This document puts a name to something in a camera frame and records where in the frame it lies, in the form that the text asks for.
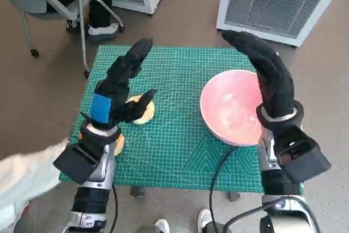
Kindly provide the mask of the black left robot hand, blue tape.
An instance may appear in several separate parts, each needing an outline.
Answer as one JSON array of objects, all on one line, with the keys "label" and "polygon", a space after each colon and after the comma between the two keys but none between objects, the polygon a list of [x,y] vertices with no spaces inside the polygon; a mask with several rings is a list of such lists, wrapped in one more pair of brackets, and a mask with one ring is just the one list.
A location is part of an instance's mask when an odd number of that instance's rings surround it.
[{"label": "black left robot hand, blue tape", "polygon": [[141,64],[153,46],[152,38],[142,38],[129,51],[119,56],[107,70],[106,78],[100,80],[94,90],[91,103],[91,120],[100,129],[109,130],[121,122],[140,119],[147,105],[156,94],[150,89],[138,101],[127,101],[129,80],[141,71]]}]

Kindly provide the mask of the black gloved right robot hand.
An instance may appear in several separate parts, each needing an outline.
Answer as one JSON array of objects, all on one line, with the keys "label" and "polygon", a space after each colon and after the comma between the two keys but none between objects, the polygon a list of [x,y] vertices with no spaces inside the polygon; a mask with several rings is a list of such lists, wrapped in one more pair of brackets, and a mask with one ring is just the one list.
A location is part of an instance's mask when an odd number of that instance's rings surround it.
[{"label": "black gloved right robot hand", "polygon": [[280,56],[263,39],[248,32],[223,31],[222,37],[245,54],[257,72],[263,107],[273,119],[294,112],[293,78]]}]

